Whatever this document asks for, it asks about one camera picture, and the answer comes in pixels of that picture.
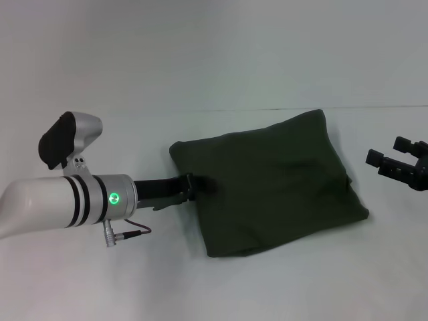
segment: dark green fabric bag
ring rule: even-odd
[[[208,256],[258,253],[368,217],[327,135],[322,110],[273,126],[176,142],[181,174],[213,179],[197,193]]]

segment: green indicator light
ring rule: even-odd
[[[119,203],[120,197],[118,193],[111,193],[110,196],[108,197],[108,200],[110,201],[111,204],[116,205],[117,203]]]

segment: black stripe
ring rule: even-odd
[[[85,196],[85,209],[83,210],[83,217],[79,224],[76,226],[81,226],[86,222],[89,216],[89,210],[91,209],[91,201],[89,200],[89,190],[85,181],[79,175],[73,175],[75,179],[78,180],[83,189],[83,195]]]
[[[108,204],[107,204],[107,189],[106,189],[106,185],[104,184],[104,182],[102,181],[102,179],[100,177],[94,175],[94,178],[96,179],[96,181],[98,182],[98,184],[100,184],[101,194],[102,194],[102,211],[101,211],[101,216],[97,220],[97,222],[94,223],[94,224],[97,224],[99,222],[102,222],[104,220],[104,218],[106,217]]]
[[[76,223],[76,221],[78,220],[79,212],[80,212],[80,195],[79,195],[78,187],[76,186],[76,183],[73,181],[73,179],[71,179],[67,176],[64,176],[64,178],[72,186],[73,194],[74,194],[74,214],[73,214],[72,221],[70,222],[70,224],[68,226],[66,226],[66,228],[67,228],[67,227],[73,226]]]

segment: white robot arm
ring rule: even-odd
[[[193,200],[192,174],[158,181],[136,181],[128,175],[92,175],[83,150],[102,133],[99,118],[66,112],[43,135],[39,155],[63,177],[12,182],[0,198],[0,239],[47,229],[103,223],[108,247],[141,231],[114,234],[110,221],[130,218],[137,208],[162,209]]]

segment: white background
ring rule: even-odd
[[[175,174],[168,148],[324,108],[368,220],[259,255],[210,259],[192,204],[0,241],[0,320],[426,320],[426,194],[368,149],[428,140],[424,1],[0,1],[0,189],[59,175],[41,135],[66,110],[103,120],[94,174]],[[131,227],[114,222],[116,231]]]

